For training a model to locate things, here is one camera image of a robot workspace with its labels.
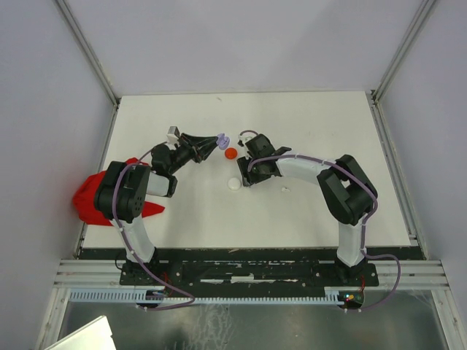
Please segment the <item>purple earbud charging case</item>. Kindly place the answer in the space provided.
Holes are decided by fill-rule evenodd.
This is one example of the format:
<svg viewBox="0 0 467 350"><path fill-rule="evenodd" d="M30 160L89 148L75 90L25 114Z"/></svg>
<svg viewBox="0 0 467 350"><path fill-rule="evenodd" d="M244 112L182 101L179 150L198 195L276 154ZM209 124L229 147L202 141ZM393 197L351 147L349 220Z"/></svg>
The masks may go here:
<svg viewBox="0 0 467 350"><path fill-rule="evenodd" d="M217 135L216 145L220 150L226 150L229 147L230 138L224 133Z"/></svg>

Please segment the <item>orange earbud charging case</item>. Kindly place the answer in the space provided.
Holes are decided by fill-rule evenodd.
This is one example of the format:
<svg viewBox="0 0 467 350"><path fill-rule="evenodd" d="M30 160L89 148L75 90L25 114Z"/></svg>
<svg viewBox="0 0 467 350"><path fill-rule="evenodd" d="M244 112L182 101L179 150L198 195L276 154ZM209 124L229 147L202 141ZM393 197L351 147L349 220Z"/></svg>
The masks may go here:
<svg viewBox="0 0 467 350"><path fill-rule="evenodd" d="M229 147L225 150L224 155L227 159L234 160L238 156L238 151L236 150L236 148Z"/></svg>

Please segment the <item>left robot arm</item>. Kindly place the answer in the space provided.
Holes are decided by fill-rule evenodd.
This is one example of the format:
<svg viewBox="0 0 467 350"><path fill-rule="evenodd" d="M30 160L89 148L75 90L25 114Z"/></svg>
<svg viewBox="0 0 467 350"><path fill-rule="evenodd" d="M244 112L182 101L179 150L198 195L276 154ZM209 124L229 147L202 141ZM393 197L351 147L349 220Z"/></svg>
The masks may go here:
<svg viewBox="0 0 467 350"><path fill-rule="evenodd" d="M174 174L181 167L205 161L215 149L225 149L230 142L223 133L191 136L175 127L167 138L147 152L151 156L147 165L140 160L129 164L112 161L93 200L95 209L119 231L127 260L139 263L136 276L145 284L154 284L161 277L161 266L153 262L156 248L142 217L146 196L172 197L178 184Z"/></svg>

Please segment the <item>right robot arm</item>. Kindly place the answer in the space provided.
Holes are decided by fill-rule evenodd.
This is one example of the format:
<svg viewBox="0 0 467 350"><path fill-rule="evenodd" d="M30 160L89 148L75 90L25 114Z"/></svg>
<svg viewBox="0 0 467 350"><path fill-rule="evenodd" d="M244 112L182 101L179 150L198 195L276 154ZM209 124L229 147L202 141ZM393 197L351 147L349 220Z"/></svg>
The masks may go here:
<svg viewBox="0 0 467 350"><path fill-rule="evenodd" d="M289 147L274 148L262 133L242 131L237 160L242 182L251 187L272 177L290 177L318 186L332 217L338 222L339 244L335 277L351 285L366 262L366 223L378 208L377 190L351 155L329 161L300 155Z"/></svg>

